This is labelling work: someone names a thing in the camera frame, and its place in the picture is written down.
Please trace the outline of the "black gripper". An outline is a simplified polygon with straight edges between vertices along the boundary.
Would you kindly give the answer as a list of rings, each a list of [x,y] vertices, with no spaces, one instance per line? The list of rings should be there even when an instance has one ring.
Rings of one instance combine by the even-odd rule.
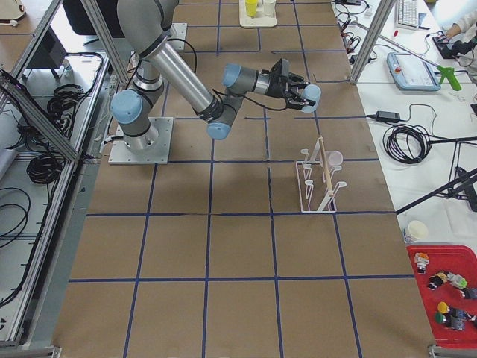
[[[283,99],[286,109],[315,111],[315,101],[300,96],[300,90],[304,90],[308,84],[304,77],[290,72],[290,62],[281,58],[268,72],[265,96]]]

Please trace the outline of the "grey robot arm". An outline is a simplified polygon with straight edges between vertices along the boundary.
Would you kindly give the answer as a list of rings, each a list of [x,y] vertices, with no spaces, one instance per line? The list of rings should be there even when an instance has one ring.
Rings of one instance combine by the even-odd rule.
[[[209,136],[217,140],[228,136],[249,92],[282,99],[287,109],[310,113],[317,108],[320,88],[290,72],[286,59],[269,70],[228,63],[222,78],[224,93],[210,92],[168,40],[177,5],[177,1],[118,1],[116,5],[122,33],[140,59],[133,86],[116,94],[111,103],[129,150],[148,150],[159,139],[148,114],[165,83],[187,100],[207,123]]]

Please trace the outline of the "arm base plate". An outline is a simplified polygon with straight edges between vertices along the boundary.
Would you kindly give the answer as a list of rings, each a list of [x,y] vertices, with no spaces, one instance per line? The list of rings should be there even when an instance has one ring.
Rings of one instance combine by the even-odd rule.
[[[185,22],[174,22],[172,26],[165,32],[168,43],[175,51],[184,51],[186,44],[188,24]]]
[[[109,155],[110,165],[148,165],[168,163],[174,117],[150,117],[150,128],[142,136],[125,135],[118,125]]]

